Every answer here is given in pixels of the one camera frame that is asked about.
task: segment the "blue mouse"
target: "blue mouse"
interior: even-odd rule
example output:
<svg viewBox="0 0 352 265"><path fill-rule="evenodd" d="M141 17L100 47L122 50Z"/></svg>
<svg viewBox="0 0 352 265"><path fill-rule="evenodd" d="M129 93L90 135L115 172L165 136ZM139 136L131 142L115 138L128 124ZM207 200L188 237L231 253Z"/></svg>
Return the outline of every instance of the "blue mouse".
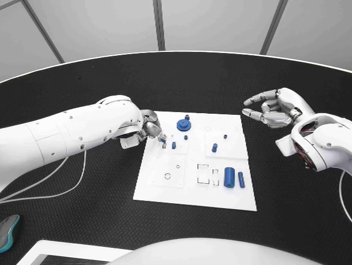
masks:
<svg viewBox="0 0 352 265"><path fill-rule="evenodd" d="M18 214L9 216L0 222L0 253L9 250L15 241L15 231L20 225L21 216Z"/></svg>

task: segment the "black table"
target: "black table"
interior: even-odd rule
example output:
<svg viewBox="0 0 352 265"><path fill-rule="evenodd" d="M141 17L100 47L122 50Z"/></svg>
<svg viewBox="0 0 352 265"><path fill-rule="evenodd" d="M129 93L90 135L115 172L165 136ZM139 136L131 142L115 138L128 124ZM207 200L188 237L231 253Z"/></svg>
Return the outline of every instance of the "black table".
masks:
<svg viewBox="0 0 352 265"><path fill-rule="evenodd" d="M152 52L67 63L0 83L0 128L116 94L128 95L141 109L241 114L250 96L282 87L299 92L318 113L352 120L351 72L263 56ZM133 200L145 143L123 150L119 141L109 141L89 151L84 180L73 192L0 205L0 221L22 215L21 240L0 254L0 264L17 264L41 239L135 250L185 237L241 240L325 264L352 264L352 224L338 191L341 171L308 171L298 155L283 157L275 141L289 128L270 130L249 118L243 127L259 212ZM20 177L0 196L35 183L58 165ZM69 190L82 169L79 154L20 197ZM352 215L351 176L344 199Z"/></svg>

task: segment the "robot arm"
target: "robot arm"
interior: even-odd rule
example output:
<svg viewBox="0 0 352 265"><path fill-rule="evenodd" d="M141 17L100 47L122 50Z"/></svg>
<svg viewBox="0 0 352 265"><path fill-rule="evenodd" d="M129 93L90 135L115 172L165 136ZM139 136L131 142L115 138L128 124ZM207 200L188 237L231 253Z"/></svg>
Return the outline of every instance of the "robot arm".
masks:
<svg viewBox="0 0 352 265"><path fill-rule="evenodd" d="M126 96L0 129L0 192L31 170L120 138L122 147L148 137L167 140L158 115Z"/></svg>
<svg viewBox="0 0 352 265"><path fill-rule="evenodd" d="M285 156L301 154L306 168L331 167L352 175L352 121L335 115L316 114L301 95L289 88L252 97L244 105L266 100L263 113L244 109L244 115L272 128L295 125L292 134L276 141Z"/></svg>

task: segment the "white insert plate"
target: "white insert plate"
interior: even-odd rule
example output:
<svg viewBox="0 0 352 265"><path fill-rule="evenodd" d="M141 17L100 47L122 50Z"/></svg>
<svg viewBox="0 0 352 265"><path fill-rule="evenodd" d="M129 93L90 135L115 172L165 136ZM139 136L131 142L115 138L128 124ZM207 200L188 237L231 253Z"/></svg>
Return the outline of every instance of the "white insert plate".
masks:
<svg viewBox="0 0 352 265"><path fill-rule="evenodd" d="M156 113L168 136L167 149L158 139L148 139L135 200L257 211L240 115ZM182 132L177 124L187 114L192 128ZM226 167L236 169L234 188L224 187ZM239 172L244 173L246 188L240 187Z"/></svg>

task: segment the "cable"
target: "cable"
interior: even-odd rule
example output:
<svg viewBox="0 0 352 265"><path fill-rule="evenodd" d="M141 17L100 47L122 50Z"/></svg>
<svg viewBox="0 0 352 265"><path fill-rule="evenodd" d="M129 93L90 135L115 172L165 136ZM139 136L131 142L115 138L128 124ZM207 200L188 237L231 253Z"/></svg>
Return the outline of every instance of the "cable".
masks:
<svg viewBox="0 0 352 265"><path fill-rule="evenodd" d="M83 174L82 174L82 178L80 178L80 180L79 180L77 185L76 185L70 190L67 190L66 192L63 192L63 193L60 193L60 194L56 194L56 195L50 195L50 196L30 197L30 198L20 198L20 199L12 199L12 200L5 200L5 201L0 202L0 204L2 204L2 203L9 203L9 202L17 202L18 200L48 199L48 198L54 198L54 197L61 196L61 195L64 195L66 193L71 192L71 191L77 188L77 186L80 185L80 183L82 183L83 175L84 175L84 173L86 173L86 166L87 166L87 152L86 152L86 160L84 160L84 162L83 162Z"/></svg>
<svg viewBox="0 0 352 265"><path fill-rule="evenodd" d="M51 174L43 179L40 180L35 184L33 184L30 187L27 187L25 189L22 189L21 191L15 192L14 194L8 195L7 197L4 197L0 199L0 202L8 200L11 197L15 197L18 194L21 194L22 192L25 192L28 189L34 188L38 184L41 184L54 174L56 172L61 169L64 163L67 162L69 157L66 158L66 160L63 161L61 165L58 166L58 168L51 172Z"/></svg>
<svg viewBox="0 0 352 265"><path fill-rule="evenodd" d="M344 197L342 197L342 181L344 181L344 176L345 176L345 171L342 173L341 180L339 180L339 198L341 198L341 203L342 203L342 206L344 206L345 213L347 213L347 215L350 217L350 221L352 222L352 218L350 216L350 212L347 210L347 206L345 206L345 202L344 202Z"/></svg>

